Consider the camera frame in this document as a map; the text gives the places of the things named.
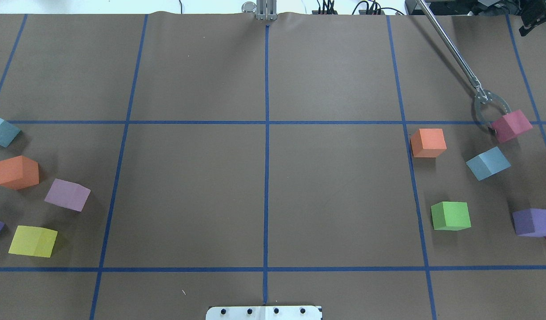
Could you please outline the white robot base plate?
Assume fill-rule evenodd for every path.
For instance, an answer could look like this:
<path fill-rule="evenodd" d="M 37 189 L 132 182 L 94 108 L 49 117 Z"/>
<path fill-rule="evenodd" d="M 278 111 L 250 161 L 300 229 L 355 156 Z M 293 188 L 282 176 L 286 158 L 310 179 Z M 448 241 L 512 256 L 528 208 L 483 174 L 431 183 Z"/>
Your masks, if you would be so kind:
<path fill-rule="evenodd" d="M 322 320 L 321 306 L 216 306 L 208 309 L 206 320 Z"/>

